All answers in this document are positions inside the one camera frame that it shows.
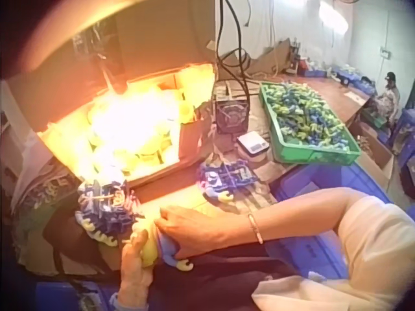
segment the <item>white shirt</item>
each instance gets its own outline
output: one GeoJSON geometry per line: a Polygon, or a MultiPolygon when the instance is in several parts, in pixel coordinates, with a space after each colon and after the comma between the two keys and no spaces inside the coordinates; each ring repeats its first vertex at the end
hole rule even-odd
{"type": "Polygon", "coordinates": [[[349,280],[299,276],[260,282],[252,299],[262,311],[390,310],[415,276],[415,223],[399,207],[365,197],[338,229],[349,280]]]}

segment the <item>white wall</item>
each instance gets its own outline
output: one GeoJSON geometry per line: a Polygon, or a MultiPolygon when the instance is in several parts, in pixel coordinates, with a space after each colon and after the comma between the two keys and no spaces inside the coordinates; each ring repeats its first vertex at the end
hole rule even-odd
{"type": "MultiPolygon", "coordinates": [[[[248,20],[248,0],[230,0],[238,16],[243,33],[243,47],[252,58],[260,56],[264,49],[272,46],[270,39],[270,5],[274,2],[274,26],[276,40],[297,38],[302,44],[301,53],[313,60],[332,63],[347,63],[351,33],[353,27],[353,6],[335,2],[338,10],[349,23],[349,30],[339,36],[325,27],[318,16],[320,0],[305,1],[303,7],[296,7],[299,0],[249,0],[252,17],[249,27],[244,27],[248,20]]],[[[224,30],[220,41],[219,53],[223,54],[237,47],[237,31],[231,12],[224,3],[224,30]]],[[[216,1],[217,34],[219,31],[219,0],[216,1]]]]}
{"type": "Polygon", "coordinates": [[[405,0],[360,0],[353,14],[350,65],[385,89],[387,72],[396,74],[401,107],[407,103],[415,79],[415,8],[405,0]],[[380,56],[381,46],[391,53],[380,56]]]}

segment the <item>hand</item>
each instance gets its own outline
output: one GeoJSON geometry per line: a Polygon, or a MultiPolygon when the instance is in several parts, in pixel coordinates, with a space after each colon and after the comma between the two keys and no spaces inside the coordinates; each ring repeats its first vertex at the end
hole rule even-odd
{"type": "Polygon", "coordinates": [[[152,282],[152,267],[143,268],[141,250],[148,240],[148,232],[133,226],[130,243],[121,257],[121,287],[118,302],[127,308],[143,308],[147,304],[148,288],[152,282]]]}
{"type": "Polygon", "coordinates": [[[206,216],[192,209],[171,206],[160,209],[161,218],[155,219],[156,226],[180,245],[177,259],[208,253],[222,247],[223,229],[237,215],[218,212],[206,216]]]}

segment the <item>paper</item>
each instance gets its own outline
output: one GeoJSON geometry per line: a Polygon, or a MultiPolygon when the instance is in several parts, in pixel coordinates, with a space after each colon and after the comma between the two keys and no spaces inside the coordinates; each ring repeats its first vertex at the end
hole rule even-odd
{"type": "Polygon", "coordinates": [[[353,92],[348,92],[348,93],[344,94],[344,96],[349,97],[354,102],[358,103],[360,106],[363,106],[366,103],[366,100],[364,100],[363,98],[361,98],[360,96],[358,96],[357,94],[355,94],[353,92]]]}

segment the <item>white sleeve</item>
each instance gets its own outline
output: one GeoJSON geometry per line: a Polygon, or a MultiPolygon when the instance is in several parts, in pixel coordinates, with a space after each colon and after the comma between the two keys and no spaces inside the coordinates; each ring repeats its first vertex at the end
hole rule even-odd
{"type": "Polygon", "coordinates": [[[338,235],[354,290],[402,294],[415,272],[415,223],[404,211],[365,197],[346,212],[338,235]]]}

